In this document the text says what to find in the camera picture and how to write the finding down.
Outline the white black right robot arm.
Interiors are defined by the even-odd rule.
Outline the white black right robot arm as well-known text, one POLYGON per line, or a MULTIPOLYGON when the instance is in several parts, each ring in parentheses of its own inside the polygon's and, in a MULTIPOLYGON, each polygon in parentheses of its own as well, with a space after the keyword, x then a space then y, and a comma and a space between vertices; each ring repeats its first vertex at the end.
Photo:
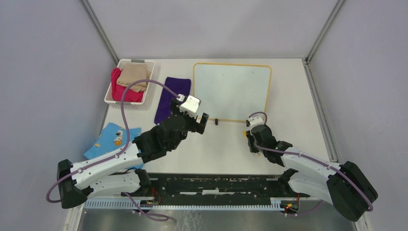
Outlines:
POLYGON ((286 170, 279 178, 283 196, 307 194, 327 202, 344 218, 358 221, 373 211, 378 193, 353 162, 343 164, 308 155, 291 143, 278 141, 267 125, 256 125, 245 132, 250 152, 261 153, 269 162, 286 170))

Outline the white marker pen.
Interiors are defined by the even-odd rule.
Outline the white marker pen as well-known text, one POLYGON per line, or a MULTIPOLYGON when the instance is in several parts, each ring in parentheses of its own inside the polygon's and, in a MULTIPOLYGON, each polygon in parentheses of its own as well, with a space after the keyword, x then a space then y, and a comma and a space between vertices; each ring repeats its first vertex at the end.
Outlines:
POLYGON ((255 146, 255 139, 249 130, 246 131, 245 137, 247 138, 247 145, 249 147, 250 153, 254 153, 257 156, 260 156, 259 149, 255 146))

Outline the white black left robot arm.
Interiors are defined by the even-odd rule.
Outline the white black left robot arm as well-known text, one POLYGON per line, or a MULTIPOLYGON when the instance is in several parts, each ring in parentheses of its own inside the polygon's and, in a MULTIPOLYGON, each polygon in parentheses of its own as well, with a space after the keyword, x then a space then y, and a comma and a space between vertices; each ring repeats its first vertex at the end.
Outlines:
POLYGON ((63 209, 85 203, 89 198, 104 193, 137 193, 146 196, 151 191, 149 176, 145 170, 119 174, 128 167, 146 164, 175 150, 188 132, 204 133, 209 115, 203 113, 197 122, 200 99, 180 95, 171 101, 171 115, 134 140, 127 133, 125 146, 97 158, 72 163, 62 160, 57 167, 57 182, 63 209))

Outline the yellow framed whiteboard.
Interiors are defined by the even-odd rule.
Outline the yellow framed whiteboard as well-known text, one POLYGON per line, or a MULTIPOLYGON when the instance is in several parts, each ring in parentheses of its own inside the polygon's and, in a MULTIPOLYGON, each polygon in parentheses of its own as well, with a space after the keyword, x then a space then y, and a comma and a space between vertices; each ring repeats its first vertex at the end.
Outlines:
POLYGON ((192 94, 200 99, 198 114, 240 121, 268 106, 272 68, 260 64, 196 63, 192 94))

